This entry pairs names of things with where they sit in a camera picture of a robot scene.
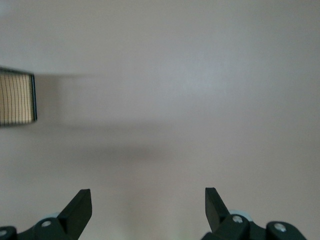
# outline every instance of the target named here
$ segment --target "striped pattern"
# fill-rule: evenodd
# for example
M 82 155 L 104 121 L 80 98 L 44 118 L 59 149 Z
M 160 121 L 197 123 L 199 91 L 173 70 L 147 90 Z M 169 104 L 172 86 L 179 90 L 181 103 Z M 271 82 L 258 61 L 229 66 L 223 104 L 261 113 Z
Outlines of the striped pattern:
M 32 76 L 0 72 L 0 126 L 35 121 Z

